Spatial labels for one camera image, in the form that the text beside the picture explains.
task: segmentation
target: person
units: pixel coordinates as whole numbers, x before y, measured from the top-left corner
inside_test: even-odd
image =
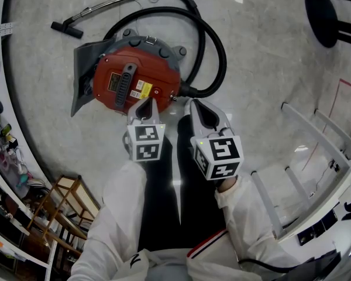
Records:
[[[172,146],[161,158],[127,162],[107,182],[104,206],[88,232],[69,281],[274,280],[281,275],[250,258],[279,267],[299,262],[273,237],[255,187],[241,176],[216,189],[192,159],[190,115],[178,123],[181,215],[172,185]]]

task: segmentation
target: white sleeve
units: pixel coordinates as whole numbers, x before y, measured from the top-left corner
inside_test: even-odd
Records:
[[[109,179],[104,206],[88,231],[69,281],[111,280],[118,267],[137,253],[145,186],[145,171],[133,162],[127,162]]]
[[[249,179],[238,177],[235,185],[216,192],[219,208],[223,209],[226,227],[230,233],[239,260],[256,259],[282,268],[299,265],[274,239],[272,227],[255,185]],[[260,275],[263,280],[279,277],[258,265],[242,264],[244,270]]]

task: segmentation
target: white jacket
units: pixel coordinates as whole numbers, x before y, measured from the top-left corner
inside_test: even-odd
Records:
[[[194,249],[169,249],[137,253],[144,205],[146,174],[127,162],[104,190],[104,206],[88,232],[84,251],[71,270],[69,281],[142,281],[149,268],[167,263],[187,265],[197,280],[273,280],[280,275],[257,265],[238,265],[237,258],[290,267],[298,261],[273,237],[271,225],[250,180],[215,197],[223,209],[226,229]]]

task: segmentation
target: black pants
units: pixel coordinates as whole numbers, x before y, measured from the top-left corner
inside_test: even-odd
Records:
[[[192,159],[190,116],[178,123],[178,165],[181,173],[181,222],[173,187],[172,145],[164,138],[161,159],[146,165],[147,185],[144,194],[139,248],[158,251],[193,248],[225,228],[223,212],[215,200],[215,186],[205,180]]]

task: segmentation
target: vacuum nozzle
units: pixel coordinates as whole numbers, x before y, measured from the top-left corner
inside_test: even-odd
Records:
[[[72,37],[76,37],[77,39],[82,38],[83,35],[83,31],[70,27],[66,21],[64,21],[62,24],[58,22],[52,22],[51,28]]]

